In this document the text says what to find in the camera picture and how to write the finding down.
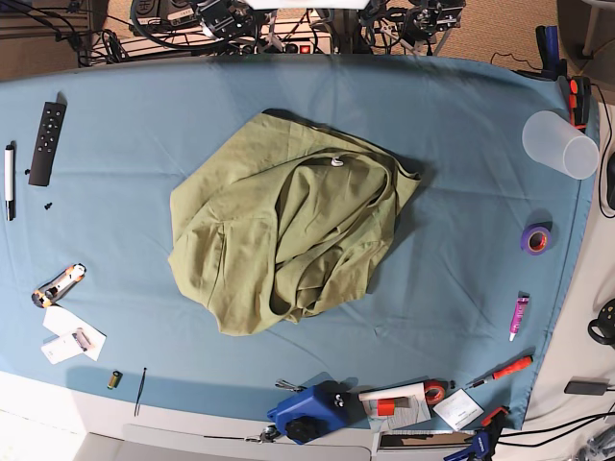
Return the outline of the white paper card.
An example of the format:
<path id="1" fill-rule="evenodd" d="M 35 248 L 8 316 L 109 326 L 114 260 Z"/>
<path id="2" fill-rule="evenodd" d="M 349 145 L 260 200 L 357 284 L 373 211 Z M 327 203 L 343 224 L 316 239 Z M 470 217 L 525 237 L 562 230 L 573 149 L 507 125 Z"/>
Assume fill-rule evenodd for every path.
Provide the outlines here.
<path id="1" fill-rule="evenodd" d="M 46 308 L 43 326 L 55 335 L 54 338 L 45 341 L 44 344 L 68 333 L 79 333 L 83 341 L 87 343 L 87 350 L 81 354 L 93 361 L 99 358 L 107 339 L 106 335 L 98 329 L 58 305 L 51 305 Z"/>

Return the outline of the purple tape roll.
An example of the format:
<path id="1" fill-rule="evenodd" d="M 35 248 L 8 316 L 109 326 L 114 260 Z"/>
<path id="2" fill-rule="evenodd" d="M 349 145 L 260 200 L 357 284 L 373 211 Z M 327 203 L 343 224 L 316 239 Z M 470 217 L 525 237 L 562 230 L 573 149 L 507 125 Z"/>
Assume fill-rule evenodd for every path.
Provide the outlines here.
<path id="1" fill-rule="evenodd" d="M 552 222 L 533 223 L 526 226 L 520 238 L 520 248 L 528 255 L 545 253 L 552 245 Z"/>

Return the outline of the orange tape roll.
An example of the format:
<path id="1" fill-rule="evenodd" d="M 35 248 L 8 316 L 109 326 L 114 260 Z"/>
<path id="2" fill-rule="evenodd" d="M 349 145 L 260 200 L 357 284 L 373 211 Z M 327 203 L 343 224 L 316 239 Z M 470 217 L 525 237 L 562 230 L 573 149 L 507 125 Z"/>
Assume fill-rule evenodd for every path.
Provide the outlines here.
<path id="1" fill-rule="evenodd" d="M 426 380 L 423 382 L 425 400 L 428 406 L 434 406 L 444 400 L 448 383 L 441 380 Z"/>

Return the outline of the black remote control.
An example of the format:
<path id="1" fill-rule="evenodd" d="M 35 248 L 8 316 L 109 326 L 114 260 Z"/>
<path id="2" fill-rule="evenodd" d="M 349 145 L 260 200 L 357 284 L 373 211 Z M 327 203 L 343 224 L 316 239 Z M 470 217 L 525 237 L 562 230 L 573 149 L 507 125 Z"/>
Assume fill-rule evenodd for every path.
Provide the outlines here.
<path id="1" fill-rule="evenodd" d="M 65 112 L 66 104 L 44 104 L 30 168 L 29 185 L 49 185 Z"/>

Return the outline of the olive green t-shirt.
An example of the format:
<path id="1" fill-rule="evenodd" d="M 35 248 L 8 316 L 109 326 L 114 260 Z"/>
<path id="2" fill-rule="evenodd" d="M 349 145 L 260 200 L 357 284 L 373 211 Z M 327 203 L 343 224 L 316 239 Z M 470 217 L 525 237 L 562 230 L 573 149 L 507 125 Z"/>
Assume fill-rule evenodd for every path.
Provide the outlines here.
<path id="1" fill-rule="evenodd" d="M 366 140 L 260 113 L 171 193 L 174 280 L 231 336 L 358 300 L 420 181 Z"/>

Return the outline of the orange black tool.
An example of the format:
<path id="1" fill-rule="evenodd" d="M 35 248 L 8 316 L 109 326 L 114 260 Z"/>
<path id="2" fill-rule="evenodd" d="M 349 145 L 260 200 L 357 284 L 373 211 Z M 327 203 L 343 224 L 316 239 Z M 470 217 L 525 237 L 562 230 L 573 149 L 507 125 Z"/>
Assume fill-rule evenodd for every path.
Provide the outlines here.
<path id="1" fill-rule="evenodd" d="M 591 82 L 587 77 L 574 76 L 569 81 L 569 113 L 571 124 L 585 132 L 592 98 Z"/>

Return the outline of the blue orange clamp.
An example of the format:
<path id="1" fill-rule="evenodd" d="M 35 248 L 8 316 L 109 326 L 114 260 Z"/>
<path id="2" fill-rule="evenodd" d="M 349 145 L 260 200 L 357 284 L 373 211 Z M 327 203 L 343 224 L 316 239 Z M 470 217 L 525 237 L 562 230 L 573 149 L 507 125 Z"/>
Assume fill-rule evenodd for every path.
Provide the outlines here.
<path id="1" fill-rule="evenodd" d="M 491 460 L 502 435 L 507 416 L 507 406 L 500 406 L 495 409 L 482 421 L 481 428 L 475 435 L 467 439 L 469 443 L 467 448 L 445 456 L 443 460 Z"/>

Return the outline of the black tweezers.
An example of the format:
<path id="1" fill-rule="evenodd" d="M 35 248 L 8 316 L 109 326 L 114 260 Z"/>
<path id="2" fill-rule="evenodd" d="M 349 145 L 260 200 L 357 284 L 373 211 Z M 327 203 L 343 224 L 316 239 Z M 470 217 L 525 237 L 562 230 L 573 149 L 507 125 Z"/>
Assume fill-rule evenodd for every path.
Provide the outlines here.
<path id="1" fill-rule="evenodd" d="M 139 385 L 138 385 L 137 395 L 136 395 L 136 398 L 135 398 L 134 417 L 137 417 L 138 414 L 139 414 L 140 399 L 141 399 L 143 388 L 144 388 L 146 373 L 147 373 L 147 368 L 144 367 L 143 370 L 142 370 L 140 382 L 139 382 Z"/>

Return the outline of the blue plastic device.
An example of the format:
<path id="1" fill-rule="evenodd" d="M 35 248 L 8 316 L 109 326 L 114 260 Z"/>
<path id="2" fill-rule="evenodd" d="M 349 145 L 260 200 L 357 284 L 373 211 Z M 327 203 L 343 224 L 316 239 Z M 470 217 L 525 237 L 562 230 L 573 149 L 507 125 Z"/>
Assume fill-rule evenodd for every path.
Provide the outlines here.
<path id="1" fill-rule="evenodd" d="M 293 395 L 267 412 L 281 436 L 305 445 L 349 424 L 350 395 L 328 390 L 323 384 L 310 387 L 278 379 L 275 386 Z"/>

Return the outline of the blue table cloth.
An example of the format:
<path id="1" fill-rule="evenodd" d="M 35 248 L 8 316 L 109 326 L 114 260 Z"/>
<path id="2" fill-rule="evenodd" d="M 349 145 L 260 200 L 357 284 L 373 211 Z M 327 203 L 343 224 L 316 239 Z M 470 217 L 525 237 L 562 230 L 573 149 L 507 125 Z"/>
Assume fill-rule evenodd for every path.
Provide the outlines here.
<path id="1" fill-rule="evenodd" d="M 48 186 L 29 185 L 44 104 L 66 104 Z M 293 324 L 232 337 L 178 290 L 172 190 L 266 110 L 370 141 L 422 181 L 366 295 Z M 16 145 L 16 216 L 1 224 L 1 368 L 75 391 L 261 420 L 274 383 L 458 385 L 524 353 L 532 365 L 481 386 L 519 427 L 578 259 L 594 182 L 533 161 L 522 130 L 564 114 L 557 83 L 484 62 L 311 56 L 109 65 L 1 85 L 1 139 Z M 552 222 L 552 245 L 520 248 Z M 96 361 L 51 364 L 55 335 L 32 294 L 70 265 L 58 305 L 106 335 Z M 509 326 L 520 292 L 529 305 Z M 109 392 L 113 371 L 123 374 Z"/>

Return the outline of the translucent plastic cup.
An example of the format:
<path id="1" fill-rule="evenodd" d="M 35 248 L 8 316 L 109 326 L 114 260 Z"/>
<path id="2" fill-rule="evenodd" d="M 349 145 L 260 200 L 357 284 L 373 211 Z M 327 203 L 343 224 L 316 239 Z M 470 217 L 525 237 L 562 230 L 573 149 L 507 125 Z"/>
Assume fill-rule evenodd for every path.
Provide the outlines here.
<path id="1" fill-rule="evenodd" d="M 532 160 L 575 180 L 591 177 L 599 165 L 596 142 L 549 110 L 529 117 L 522 144 Z"/>

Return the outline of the pink glue tube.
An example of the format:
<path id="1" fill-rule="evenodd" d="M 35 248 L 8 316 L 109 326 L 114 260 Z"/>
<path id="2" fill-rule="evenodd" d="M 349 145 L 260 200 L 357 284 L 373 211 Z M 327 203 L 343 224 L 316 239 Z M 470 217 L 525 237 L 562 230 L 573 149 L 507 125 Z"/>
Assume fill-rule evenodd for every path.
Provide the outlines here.
<path id="1" fill-rule="evenodd" d="M 518 334 L 519 327 L 523 320 L 525 310 L 529 305 L 529 294 L 525 292 L 520 292 L 516 299 L 512 319 L 509 326 L 509 341 L 513 342 L 516 335 Z"/>

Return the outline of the small orange block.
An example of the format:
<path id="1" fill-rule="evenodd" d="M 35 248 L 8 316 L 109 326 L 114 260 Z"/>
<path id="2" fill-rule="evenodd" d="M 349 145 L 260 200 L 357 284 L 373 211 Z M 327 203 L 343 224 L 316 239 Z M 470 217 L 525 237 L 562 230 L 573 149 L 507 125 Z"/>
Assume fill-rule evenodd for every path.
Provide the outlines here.
<path id="1" fill-rule="evenodd" d="M 394 399 L 379 399 L 377 400 L 377 415 L 379 418 L 393 416 L 395 413 Z"/>

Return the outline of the small green battery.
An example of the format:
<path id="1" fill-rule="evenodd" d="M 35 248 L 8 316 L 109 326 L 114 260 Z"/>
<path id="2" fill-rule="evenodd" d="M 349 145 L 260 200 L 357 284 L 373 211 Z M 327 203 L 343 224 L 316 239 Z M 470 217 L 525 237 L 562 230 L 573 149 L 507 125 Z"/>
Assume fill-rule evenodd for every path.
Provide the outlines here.
<path id="1" fill-rule="evenodd" d="M 120 382 L 122 376 L 123 376 L 123 374 L 121 372 L 119 372 L 117 370 L 113 371 L 111 373 L 111 377 L 110 377 L 110 380 L 108 382 L 107 388 L 109 390 L 116 389 L 118 387 L 118 385 L 119 385 L 119 382 Z"/>

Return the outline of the white marker pen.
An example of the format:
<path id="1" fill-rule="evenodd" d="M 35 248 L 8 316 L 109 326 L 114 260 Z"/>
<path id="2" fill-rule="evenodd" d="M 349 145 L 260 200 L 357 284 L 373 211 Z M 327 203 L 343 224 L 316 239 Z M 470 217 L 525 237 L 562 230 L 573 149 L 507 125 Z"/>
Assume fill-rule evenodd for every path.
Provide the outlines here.
<path id="1" fill-rule="evenodd" d="M 15 145 L 13 142 L 7 144 L 4 151 L 4 194 L 5 194 L 5 206 L 6 217 L 10 222 L 14 219 L 14 178 L 15 178 Z"/>

